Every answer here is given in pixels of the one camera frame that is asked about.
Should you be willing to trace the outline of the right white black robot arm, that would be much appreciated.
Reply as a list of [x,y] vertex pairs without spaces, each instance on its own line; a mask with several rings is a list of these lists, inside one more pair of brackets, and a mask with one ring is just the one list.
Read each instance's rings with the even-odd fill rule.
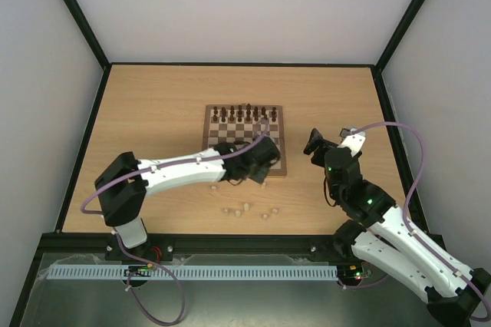
[[490,274],[450,255],[381,187],[365,180],[359,158],[364,130],[344,129],[334,143],[313,129],[304,153],[325,170],[328,203],[349,217],[336,232],[335,252],[368,262],[417,295],[443,326],[465,326],[485,301]]

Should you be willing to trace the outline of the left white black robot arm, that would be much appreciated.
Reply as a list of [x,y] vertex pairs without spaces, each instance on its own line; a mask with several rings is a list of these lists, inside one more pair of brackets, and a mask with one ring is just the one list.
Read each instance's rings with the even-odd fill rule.
[[195,183],[252,180],[262,184],[281,158],[270,137],[251,143],[222,142],[196,154],[163,160],[138,160],[120,154],[95,180],[96,196],[107,226],[133,249],[147,241],[140,210],[147,197]]

